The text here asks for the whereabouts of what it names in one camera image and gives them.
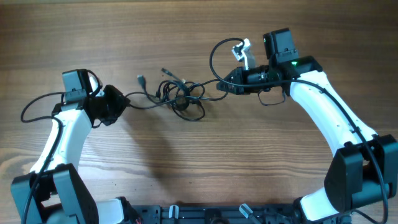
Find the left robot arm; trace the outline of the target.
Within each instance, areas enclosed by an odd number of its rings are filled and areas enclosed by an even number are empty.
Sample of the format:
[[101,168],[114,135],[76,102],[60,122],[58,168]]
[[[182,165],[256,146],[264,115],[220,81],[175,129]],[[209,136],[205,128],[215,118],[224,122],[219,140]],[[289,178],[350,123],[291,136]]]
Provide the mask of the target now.
[[38,161],[12,181],[22,223],[132,223],[137,215],[124,197],[96,202],[78,174],[84,142],[95,121],[109,126],[129,100],[103,86],[87,69],[62,74],[65,90],[48,119],[53,126]]

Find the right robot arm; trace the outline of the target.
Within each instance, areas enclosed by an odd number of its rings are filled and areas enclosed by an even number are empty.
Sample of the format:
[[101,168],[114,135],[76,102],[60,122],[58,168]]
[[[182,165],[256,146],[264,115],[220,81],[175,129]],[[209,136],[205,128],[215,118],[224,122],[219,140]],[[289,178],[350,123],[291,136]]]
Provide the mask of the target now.
[[333,89],[312,56],[301,57],[288,28],[264,34],[268,63],[258,65],[248,39],[236,38],[232,53],[240,66],[219,78],[217,89],[235,95],[279,87],[311,117],[333,159],[319,190],[287,206],[291,223],[346,223],[352,213],[381,202],[382,221],[397,193],[397,140],[381,136],[362,122]]

